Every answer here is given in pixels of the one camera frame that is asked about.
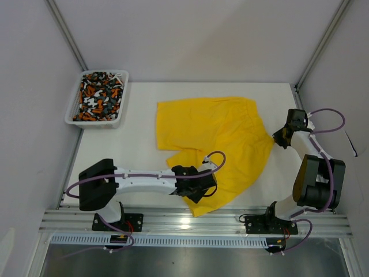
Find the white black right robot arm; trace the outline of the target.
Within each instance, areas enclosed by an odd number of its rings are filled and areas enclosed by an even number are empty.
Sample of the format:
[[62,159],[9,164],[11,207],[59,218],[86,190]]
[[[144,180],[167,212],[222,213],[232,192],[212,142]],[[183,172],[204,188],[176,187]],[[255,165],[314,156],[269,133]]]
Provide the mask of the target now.
[[265,212],[264,228],[276,233],[284,223],[306,212],[321,213],[335,209],[340,201],[346,165],[330,156],[317,141],[310,117],[304,110],[288,110],[285,125],[273,134],[274,142],[284,149],[293,148],[302,159],[292,193],[275,201]]

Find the yellow shorts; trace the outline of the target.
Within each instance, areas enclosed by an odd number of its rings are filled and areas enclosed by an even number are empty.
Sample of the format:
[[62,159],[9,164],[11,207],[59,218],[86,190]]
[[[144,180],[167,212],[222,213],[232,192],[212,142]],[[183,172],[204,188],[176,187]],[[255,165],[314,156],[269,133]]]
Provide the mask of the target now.
[[243,97],[194,98],[159,102],[156,110],[156,145],[174,151],[170,167],[199,167],[214,155],[224,166],[215,173],[217,189],[198,203],[184,198],[198,217],[230,203],[248,189],[265,169],[274,141],[268,135],[257,103]]

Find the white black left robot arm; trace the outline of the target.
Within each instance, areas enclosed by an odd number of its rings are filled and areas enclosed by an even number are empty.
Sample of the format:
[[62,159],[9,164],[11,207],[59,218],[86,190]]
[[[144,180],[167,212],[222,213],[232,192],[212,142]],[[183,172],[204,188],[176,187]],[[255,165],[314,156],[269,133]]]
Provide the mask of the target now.
[[155,192],[187,197],[197,204],[203,197],[213,195],[209,189],[217,189],[216,169],[209,159],[200,168],[178,165],[147,172],[119,168],[113,159],[102,159],[79,173],[79,181],[90,180],[79,185],[79,209],[96,212],[111,230],[118,231],[125,225],[125,216],[123,204],[114,200],[116,195]]

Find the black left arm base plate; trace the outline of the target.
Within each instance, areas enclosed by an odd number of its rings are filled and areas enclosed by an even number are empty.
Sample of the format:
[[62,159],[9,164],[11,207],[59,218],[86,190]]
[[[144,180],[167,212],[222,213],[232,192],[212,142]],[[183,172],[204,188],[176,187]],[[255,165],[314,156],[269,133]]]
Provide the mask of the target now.
[[[144,222],[143,214],[125,214],[124,219],[121,221],[117,221],[114,223],[110,223],[110,225],[123,230],[125,232],[141,232],[142,226]],[[98,214],[94,214],[93,222],[92,222],[92,230],[93,231],[114,231],[114,229],[108,227],[103,221],[100,219]]]

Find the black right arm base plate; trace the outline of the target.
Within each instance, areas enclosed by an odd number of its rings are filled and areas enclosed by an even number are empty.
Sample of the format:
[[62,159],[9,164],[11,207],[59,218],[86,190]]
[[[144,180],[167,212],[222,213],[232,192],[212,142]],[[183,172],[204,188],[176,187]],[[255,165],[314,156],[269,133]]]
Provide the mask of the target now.
[[275,216],[244,215],[243,219],[247,234],[258,234],[258,235],[298,234],[298,227],[295,223],[276,218]]

